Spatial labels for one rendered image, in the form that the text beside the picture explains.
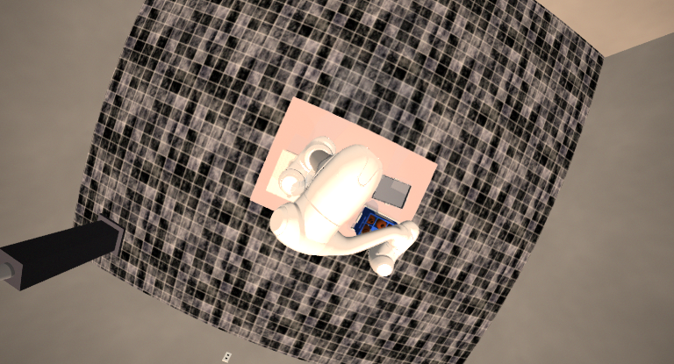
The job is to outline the blue divided crate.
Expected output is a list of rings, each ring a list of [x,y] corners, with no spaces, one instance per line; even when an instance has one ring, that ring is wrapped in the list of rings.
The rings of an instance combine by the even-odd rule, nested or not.
[[[370,213],[371,211],[372,211],[372,210],[369,209],[369,208],[367,208],[367,207],[366,207],[365,209],[363,209],[362,215],[361,215],[360,219],[359,219],[358,222],[355,224],[355,234],[356,234],[356,235],[361,234],[362,228],[365,226],[365,224],[367,224],[366,222],[367,222],[367,220],[368,220],[370,214],[373,215],[373,216],[375,216],[375,222],[377,221],[378,218],[380,218],[380,219],[382,219],[383,221],[385,221],[385,222],[387,223],[387,225],[388,225],[389,223],[392,224],[392,225],[394,225],[395,223],[397,223],[397,222],[395,222],[395,221],[393,221],[393,220],[391,220],[391,219],[389,219],[389,218],[387,218],[387,217],[385,217],[385,216],[383,216],[383,215],[381,215],[381,214],[379,214],[379,213],[377,213],[377,212],[375,212],[375,211],[372,211],[372,213]],[[365,218],[366,218],[366,219],[365,219]],[[365,219],[365,220],[364,220],[364,219]],[[364,221],[364,222],[363,222],[363,221]],[[388,222],[388,221],[389,221],[389,222]],[[374,231],[374,230],[377,230],[377,229],[378,229],[378,228],[376,227],[376,225],[375,225],[375,222],[374,222],[373,224],[367,224],[367,225],[369,225],[369,228],[371,229],[371,231]],[[374,226],[373,226],[373,225],[374,225]],[[360,227],[361,227],[361,228],[360,228]],[[375,227],[375,228],[374,228],[374,227]]]

